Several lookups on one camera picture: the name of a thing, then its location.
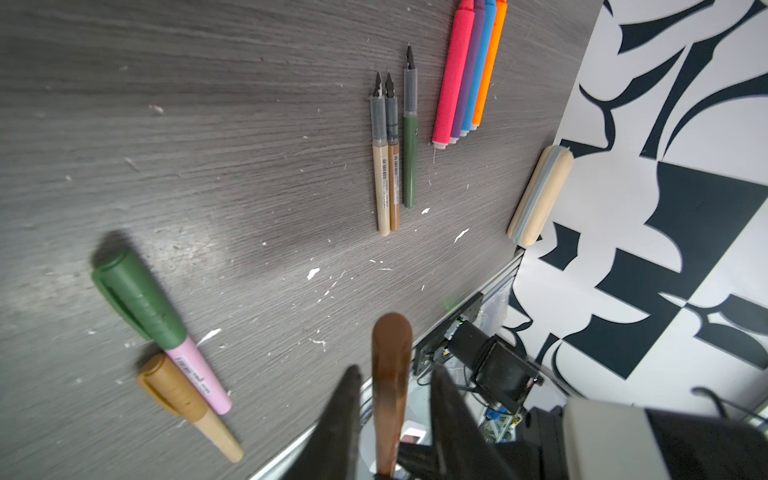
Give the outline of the purple highlighter pen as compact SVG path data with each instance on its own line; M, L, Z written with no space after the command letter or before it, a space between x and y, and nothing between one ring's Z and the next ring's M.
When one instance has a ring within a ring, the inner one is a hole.
M461 136L464 115L466 112L467 102L469 97L469 91L470 91L470 87L471 87L472 79L474 75L474 66L476 62L477 51L479 48L479 42L481 39L482 30L485 23L485 1L484 0L474 1L474 14L475 14L474 22L473 22L473 27L471 31L464 71L462 75L462 82L461 82L459 97L457 101L456 112L455 112L454 121L453 121L451 134L449 138L450 144L455 144Z

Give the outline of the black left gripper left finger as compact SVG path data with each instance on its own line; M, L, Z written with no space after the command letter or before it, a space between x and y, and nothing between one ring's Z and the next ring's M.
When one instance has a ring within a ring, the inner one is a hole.
M303 450L283 479L354 479L360 434L362 376L357 365L342 375Z

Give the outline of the pink cap brown marker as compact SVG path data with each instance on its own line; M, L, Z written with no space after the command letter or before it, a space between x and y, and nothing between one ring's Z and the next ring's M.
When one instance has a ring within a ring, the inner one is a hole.
M389 195L390 195L390 229L400 230L401 206L401 158L400 130L398 116L398 101L395 95L395 85L388 73L385 80L386 130L388 141Z

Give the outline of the pink highlighter pen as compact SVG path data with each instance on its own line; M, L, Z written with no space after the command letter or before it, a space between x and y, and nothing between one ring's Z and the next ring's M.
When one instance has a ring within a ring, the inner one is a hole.
M456 114L474 18L474 2L472 0L462 0L454 15L451 37L444 65L441 91L432 135L432 144L435 149L445 149L450 143L450 135Z

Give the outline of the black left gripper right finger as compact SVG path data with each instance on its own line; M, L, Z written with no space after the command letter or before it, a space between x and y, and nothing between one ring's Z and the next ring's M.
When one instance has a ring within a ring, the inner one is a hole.
M431 375L430 414L439 479L519 478L484 441L453 379L442 366L436 366Z

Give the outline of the blue highlighter pen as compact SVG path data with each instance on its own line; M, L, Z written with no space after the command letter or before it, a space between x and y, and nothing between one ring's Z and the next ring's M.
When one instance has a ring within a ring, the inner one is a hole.
M468 97L467 105L465 108L465 115L462 122L462 128L460 131L461 137L465 137L469 133L469 131L472 129L472 119L473 119L476 104L477 104L477 97L479 94L480 84L481 84L481 80L482 80L482 76L485 68L485 62L487 58L492 30L495 22L496 12L497 12L496 1L486 0L485 6L484 6L484 16L482 17L482 19L484 20L483 28L482 28L480 41L478 43L471 88L469 91L469 97Z

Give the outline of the tan marker pen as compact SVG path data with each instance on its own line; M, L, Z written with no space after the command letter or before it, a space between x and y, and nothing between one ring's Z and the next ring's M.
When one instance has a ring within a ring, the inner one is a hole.
M243 459L239 442L166 354L152 356L139 369L136 381L157 404L197 428L230 462Z

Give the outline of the gold cap cream marker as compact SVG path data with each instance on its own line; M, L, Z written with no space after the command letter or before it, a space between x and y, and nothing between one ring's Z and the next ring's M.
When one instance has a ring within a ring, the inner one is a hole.
M379 72L376 73L374 89L369 97L369 107L372 131L372 158L374 165L377 227L381 236L388 236L391 231L387 173L388 143L383 82Z

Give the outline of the orange highlighter pen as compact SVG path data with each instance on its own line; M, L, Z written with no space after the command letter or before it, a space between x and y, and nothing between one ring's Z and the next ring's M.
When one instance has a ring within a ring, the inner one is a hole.
M471 122L471 130L476 130L482 123L485 104L488 96L488 90L492 79L493 69L497 57L499 43L507 14L508 2L506 0L496 1L496 15L492 27L492 33L486 55L481 84L477 96L474 115Z

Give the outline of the brown marker pen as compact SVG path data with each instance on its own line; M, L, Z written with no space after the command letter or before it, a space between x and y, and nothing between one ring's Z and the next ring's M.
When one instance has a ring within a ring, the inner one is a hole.
M377 479L390 479L395 471L412 344L412 327L403 315L387 313L374 325L371 354Z

